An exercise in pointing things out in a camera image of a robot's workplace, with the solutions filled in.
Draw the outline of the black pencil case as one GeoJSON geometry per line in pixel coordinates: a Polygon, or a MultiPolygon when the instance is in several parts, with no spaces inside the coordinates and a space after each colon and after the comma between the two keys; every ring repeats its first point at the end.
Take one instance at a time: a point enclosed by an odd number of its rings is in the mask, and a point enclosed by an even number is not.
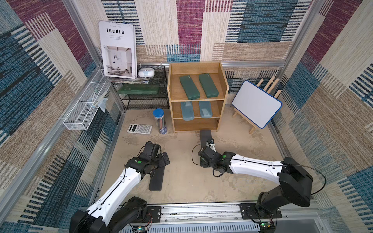
{"type": "Polygon", "coordinates": [[[201,130],[200,131],[200,139],[201,139],[201,148],[209,146],[212,135],[210,130],[201,130]]]}
{"type": "Polygon", "coordinates": [[[158,168],[151,173],[151,179],[149,183],[149,190],[160,192],[162,191],[163,178],[164,178],[165,168],[158,168]]]}

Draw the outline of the light teal pencil case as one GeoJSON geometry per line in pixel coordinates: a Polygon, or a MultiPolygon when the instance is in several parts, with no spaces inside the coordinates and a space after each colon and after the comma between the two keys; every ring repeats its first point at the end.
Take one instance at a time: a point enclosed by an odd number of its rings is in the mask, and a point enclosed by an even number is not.
{"type": "Polygon", "coordinates": [[[201,118],[212,118],[212,108],[210,101],[199,102],[199,109],[201,118]]]}
{"type": "Polygon", "coordinates": [[[181,102],[181,111],[184,121],[194,120],[194,109],[192,102],[181,102]]]}

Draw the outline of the dark green pencil case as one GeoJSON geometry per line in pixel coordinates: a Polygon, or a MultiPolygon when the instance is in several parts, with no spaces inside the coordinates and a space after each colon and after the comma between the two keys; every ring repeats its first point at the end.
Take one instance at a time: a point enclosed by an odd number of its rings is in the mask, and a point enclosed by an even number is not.
{"type": "Polygon", "coordinates": [[[207,98],[218,97],[219,91],[216,88],[210,74],[199,74],[199,81],[207,98]]]}
{"type": "Polygon", "coordinates": [[[190,75],[181,76],[179,80],[189,100],[200,98],[200,92],[190,75]]]}

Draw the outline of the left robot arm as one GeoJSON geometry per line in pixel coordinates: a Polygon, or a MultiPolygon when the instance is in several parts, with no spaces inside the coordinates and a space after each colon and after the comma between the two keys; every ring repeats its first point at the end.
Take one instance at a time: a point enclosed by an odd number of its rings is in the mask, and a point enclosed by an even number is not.
{"type": "Polygon", "coordinates": [[[113,185],[87,210],[78,210],[70,221],[71,233],[118,233],[132,223],[145,223],[139,232],[146,232],[160,221],[160,207],[148,207],[147,201],[132,197],[124,202],[131,190],[149,174],[157,188],[163,183],[164,167],[170,164],[161,146],[145,143],[139,155],[131,158],[113,185]]]}

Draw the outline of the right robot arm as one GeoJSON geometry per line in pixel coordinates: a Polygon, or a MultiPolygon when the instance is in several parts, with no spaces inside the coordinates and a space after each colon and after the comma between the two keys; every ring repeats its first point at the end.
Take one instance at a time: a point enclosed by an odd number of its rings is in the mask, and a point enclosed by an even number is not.
{"type": "Polygon", "coordinates": [[[275,183],[270,191],[261,192],[255,204],[244,205],[243,213],[253,219],[281,217],[280,207],[294,204],[309,207],[313,177],[293,158],[282,161],[252,159],[233,152],[216,152],[205,146],[198,152],[201,167],[212,168],[220,175],[245,174],[275,183]]]}

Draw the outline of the blue-lid pencil canister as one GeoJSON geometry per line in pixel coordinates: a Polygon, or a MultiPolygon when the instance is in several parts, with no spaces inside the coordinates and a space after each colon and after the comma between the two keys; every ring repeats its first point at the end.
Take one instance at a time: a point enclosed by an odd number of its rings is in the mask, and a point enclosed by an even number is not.
{"type": "Polygon", "coordinates": [[[159,132],[164,135],[167,133],[167,125],[165,121],[165,113],[163,109],[157,108],[153,111],[153,116],[156,121],[156,125],[159,129],[159,132]]]}

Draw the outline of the wooden three-tier shelf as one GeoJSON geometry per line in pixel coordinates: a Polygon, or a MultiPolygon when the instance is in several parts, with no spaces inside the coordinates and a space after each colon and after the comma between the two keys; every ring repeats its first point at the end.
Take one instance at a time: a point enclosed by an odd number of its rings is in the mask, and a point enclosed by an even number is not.
{"type": "Polygon", "coordinates": [[[182,62],[170,63],[168,76],[168,96],[170,101],[170,112],[175,132],[196,132],[200,130],[218,131],[223,116],[224,106],[228,95],[228,82],[221,62],[182,62]],[[219,95],[208,98],[199,81],[199,75],[208,73],[219,95]],[[180,82],[180,77],[190,76],[196,88],[200,92],[200,98],[191,100],[194,111],[194,119],[183,120],[181,103],[188,102],[186,92],[180,82]],[[202,118],[199,102],[211,103],[212,117],[202,118]]]}

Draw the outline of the white calculator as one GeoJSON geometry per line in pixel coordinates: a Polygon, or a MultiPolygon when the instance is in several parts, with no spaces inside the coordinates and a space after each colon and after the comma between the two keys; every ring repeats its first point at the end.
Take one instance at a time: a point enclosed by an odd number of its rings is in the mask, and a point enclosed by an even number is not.
{"type": "Polygon", "coordinates": [[[151,125],[130,124],[127,133],[149,135],[151,133],[152,128],[153,127],[151,125]]]}

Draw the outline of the green cutting mat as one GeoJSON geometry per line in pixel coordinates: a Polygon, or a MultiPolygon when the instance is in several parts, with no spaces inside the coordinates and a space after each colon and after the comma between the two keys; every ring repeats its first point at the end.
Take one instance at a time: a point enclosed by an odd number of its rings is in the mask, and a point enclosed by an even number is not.
{"type": "Polygon", "coordinates": [[[159,91],[159,85],[153,84],[123,84],[121,88],[117,90],[119,94],[157,94],[159,91]]]}

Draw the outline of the white round device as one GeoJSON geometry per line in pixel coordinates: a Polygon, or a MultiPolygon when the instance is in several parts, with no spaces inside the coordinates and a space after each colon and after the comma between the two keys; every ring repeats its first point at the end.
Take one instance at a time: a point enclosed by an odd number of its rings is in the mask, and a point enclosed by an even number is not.
{"type": "Polygon", "coordinates": [[[153,68],[141,68],[138,71],[138,76],[141,78],[151,78],[155,76],[155,70],[153,68]]]}

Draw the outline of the Inedia magazine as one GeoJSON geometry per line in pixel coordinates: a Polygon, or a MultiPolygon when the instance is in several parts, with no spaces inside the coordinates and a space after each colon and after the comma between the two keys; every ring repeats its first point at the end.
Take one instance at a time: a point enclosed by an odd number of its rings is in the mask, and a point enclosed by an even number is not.
{"type": "Polygon", "coordinates": [[[132,24],[99,22],[104,73],[108,77],[137,77],[136,29],[132,24]]]}

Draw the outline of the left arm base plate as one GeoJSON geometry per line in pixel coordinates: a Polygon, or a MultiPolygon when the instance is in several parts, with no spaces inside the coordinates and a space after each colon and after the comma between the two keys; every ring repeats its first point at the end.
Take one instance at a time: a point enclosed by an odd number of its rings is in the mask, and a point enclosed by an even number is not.
{"type": "Polygon", "coordinates": [[[159,223],[161,221],[162,209],[161,206],[147,206],[146,210],[141,210],[139,213],[132,208],[123,207],[118,210],[120,219],[124,219],[128,223],[159,223]]]}

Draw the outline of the aluminium front rail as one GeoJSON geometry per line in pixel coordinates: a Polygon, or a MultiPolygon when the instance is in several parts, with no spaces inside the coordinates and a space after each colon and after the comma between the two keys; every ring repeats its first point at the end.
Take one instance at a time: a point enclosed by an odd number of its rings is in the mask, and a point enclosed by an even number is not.
{"type": "MultiPolygon", "coordinates": [[[[330,233],[331,227],[316,202],[309,208],[294,204],[279,210],[279,219],[242,219],[239,204],[254,202],[223,203],[177,203],[148,206],[161,206],[159,223],[153,223],[148,233],[330,233]]],[[[132,223],[119,233],[137,232],[136,226],[145,223],[132,223]]]]}

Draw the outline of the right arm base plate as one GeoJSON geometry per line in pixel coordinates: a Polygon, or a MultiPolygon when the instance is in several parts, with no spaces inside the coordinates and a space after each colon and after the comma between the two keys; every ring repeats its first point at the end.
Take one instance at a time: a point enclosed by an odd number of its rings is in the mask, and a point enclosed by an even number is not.
{"type": "Polygon", "coordinates": [[[282,218],[282,213],[279,209],[269,212],[267,210],[256,209],[255,203],[241,203],[239,204],[242,219],[259,220],[259,219],[279,219],[282,218]]]}

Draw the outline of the white board blue frame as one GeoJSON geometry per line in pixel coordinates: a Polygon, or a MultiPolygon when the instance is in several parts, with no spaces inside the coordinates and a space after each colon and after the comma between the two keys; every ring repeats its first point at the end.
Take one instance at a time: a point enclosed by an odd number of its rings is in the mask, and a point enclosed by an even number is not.
{"type": "Polygon", "coordinates": [[[282,102],[253,83],[244,81],[232,105],[257,128],[263,129],[281,109],[282,102]]]}

